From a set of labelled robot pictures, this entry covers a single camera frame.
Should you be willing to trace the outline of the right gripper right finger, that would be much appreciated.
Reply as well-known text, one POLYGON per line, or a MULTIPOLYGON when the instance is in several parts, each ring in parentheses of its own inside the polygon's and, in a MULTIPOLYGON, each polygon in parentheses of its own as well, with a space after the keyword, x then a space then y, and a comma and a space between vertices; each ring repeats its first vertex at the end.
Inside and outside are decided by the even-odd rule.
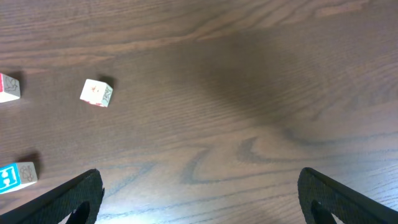
POLYGON ((310 224, 397 223, 397 211, 329 178, 315 169, 301 170, 298 199, 305 221, 310 224))

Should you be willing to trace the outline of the white block red drawing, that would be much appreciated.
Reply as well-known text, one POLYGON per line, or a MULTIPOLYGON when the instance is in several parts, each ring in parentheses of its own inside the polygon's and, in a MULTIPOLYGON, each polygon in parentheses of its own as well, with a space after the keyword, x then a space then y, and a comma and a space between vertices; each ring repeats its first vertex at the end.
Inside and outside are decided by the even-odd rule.
POLYGON ((86 79, 83 89, 81 91, 80 100, 83 100, 91 105, 107 108, 113 88, 105 82, 98 80, 86 79))

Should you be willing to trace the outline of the red letter I block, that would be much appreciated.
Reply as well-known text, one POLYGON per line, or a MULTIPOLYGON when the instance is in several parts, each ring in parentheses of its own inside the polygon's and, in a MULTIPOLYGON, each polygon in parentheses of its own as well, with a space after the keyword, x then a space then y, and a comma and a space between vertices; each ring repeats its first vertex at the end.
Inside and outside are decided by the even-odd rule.
POLYGON ((1 103, 18 100, 21 98, 21 89, 19 80, 1 74, 1 103))

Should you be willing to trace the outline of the blue letter H block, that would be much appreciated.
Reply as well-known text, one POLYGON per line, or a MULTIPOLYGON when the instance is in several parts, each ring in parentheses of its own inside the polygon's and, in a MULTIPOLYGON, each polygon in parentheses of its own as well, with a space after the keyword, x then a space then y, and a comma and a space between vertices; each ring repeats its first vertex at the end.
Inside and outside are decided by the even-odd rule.
POLYGON ((1 194, 23 189, 37 181, 33 162, 17 162, 1 168, 1 194))

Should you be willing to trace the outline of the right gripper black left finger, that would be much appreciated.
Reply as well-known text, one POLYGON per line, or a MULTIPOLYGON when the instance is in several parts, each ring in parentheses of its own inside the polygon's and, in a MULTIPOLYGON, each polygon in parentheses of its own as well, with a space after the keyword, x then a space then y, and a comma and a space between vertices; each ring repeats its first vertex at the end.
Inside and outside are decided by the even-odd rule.
POLYGON ((53 190, 1 215, 4 224, 94 224, 104 188, 99 170, 90 169, 53 190))

